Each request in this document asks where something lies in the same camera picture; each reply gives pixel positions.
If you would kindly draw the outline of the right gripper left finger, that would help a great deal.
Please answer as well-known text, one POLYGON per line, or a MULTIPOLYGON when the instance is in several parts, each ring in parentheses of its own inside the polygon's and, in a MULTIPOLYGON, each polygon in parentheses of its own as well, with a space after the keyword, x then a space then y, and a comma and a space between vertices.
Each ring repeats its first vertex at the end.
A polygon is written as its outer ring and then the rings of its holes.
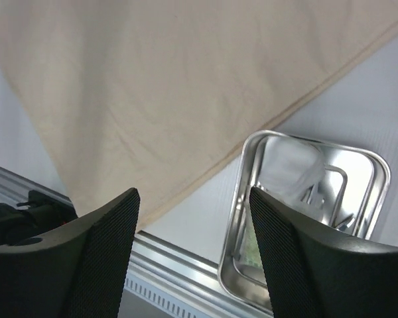
POLYGON ((0 203, 0 317, 117 317, 139 208, 135 188, 82 217, 38 191, 0 203))

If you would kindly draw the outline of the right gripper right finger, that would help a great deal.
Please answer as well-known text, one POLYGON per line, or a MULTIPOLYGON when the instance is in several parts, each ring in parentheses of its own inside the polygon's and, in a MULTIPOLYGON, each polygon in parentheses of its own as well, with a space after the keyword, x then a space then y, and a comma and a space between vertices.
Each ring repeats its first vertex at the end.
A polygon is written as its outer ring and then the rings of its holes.
POLYGON ((337 231, 257 187, 249 206, 275 317, 398 317, 398 246, 337 231))

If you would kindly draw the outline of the stainless steel tray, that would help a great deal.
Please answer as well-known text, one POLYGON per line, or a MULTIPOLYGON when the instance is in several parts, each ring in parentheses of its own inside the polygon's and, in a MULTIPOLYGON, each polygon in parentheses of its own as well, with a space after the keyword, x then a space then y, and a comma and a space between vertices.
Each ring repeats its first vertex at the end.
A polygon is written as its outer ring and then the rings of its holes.
POLYGON ((301 200, 317 207, 321 223, 346 234, 370 239, 391 181, 387 162, 362 148, 275 131, 258 131, 245 141, 218 280, 231 296, 266 312, 271 310, 271 302, 263 269, 242 264, 240 253, 246 224, 252 224, 249 192, 251 187, 259 185, 265 144, 270 137, 297 139, 321 151, 325 175, 305 191, 301 200))

